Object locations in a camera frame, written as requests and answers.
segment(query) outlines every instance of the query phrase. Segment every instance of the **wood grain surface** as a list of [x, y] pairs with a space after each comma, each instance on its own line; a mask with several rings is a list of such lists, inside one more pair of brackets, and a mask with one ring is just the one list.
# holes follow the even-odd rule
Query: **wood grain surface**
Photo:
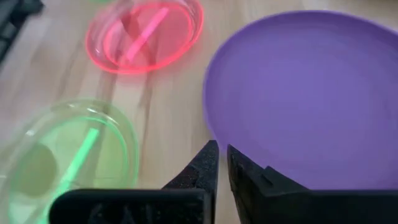
[[[137, 188], [143, 189], [166, 184], [211, 139], [201, 102], [206, 66], [220, 44], [242, 26], [278, 12], [327, 9], [398, 29], [396, 0], [200, 0], [205, 10], [203, 33], [188, 53], [164, 69], [129, 77], [101, 71], [86, 55], [84, 36], [103, 3], [43, 2], [43, 13], [29, 19], [2, 64], [1, 146], [56, 102], [102, 99], [117, 106], [134, 124], [141, 148]], [[234, 224], [239, 218], [226, 169], [221, 157], [216, 222]]]

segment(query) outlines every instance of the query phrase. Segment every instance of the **black device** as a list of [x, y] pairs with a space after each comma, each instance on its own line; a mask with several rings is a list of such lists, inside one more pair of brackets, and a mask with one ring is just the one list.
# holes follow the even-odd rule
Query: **black device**
[[[160, 190], [74, 190], [53, 203], [50, 223], [212, 224], [218, 146], [209, 141]], [[309, 190], [271, 167], [228, 149], [228, 169], [242, 224], [398, 223], [398, 191]]]
[[28, 16], [41, 12], [43, 6], [40, 0], [0, 0], [0, 62]]

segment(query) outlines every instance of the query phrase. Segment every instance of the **purple plastic plate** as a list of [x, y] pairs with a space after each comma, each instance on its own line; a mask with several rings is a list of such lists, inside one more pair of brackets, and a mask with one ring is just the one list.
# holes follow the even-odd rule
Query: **purple plastic plate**
[[398, 36], [328, 11], [266, 17], [208, 67], [203, 100], [222, 149], [310, 189], [398, 188]]

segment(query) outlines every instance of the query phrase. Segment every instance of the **transparent bowl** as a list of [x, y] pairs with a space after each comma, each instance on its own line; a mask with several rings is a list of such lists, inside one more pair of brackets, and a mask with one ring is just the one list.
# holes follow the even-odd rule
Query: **transparent bowl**
[[149, 72], [181, 57], [202, 27], [203, 9], [196, 0], [117, 1], [91, 23], [86, 51], [108, 72]]
[[50, 108], [1, 155], [0, 223], [46, 223], [51, 203], [64, 192], [131, 189], [139, 170], [131, 123], [98, 100]]

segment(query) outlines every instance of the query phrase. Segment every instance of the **green straw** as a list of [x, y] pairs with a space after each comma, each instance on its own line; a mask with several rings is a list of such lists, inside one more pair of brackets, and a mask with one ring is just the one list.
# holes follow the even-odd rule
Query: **green straw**
[[[52, 201], [57, 199], [58, 196], [65, 193], [70, 188], [71, 180], [75, 179], [78, 171], [80, 170], [81, 165], [86, 160], [86, 157], [87, 157], [91, 147], [93, 147], [93, 144], [94, 144], [96, 138], [98, 137], [98, 133], [99, 133], [99, 131], [95, 128], [90, 128], [90, 130], [88, 130], [88, 134], [87, 134], [85, 140], [83, 141], [83, 143], [81, 144], [79, 151], [76, 153], [75, 158], [72, 160], [66, 173], [61, 178], [61, 181], [60, 181], [61, 184], [55, 190]], [[50, 206], [51, 206], [51, 204], [46, 206], [46, 208], [44, 209], [44, 211], [40, 217], [40, 220], [37, 222], [38, 224], [47, 224], [48, 223], [47, 222], [47, 214], [50, 210]]]

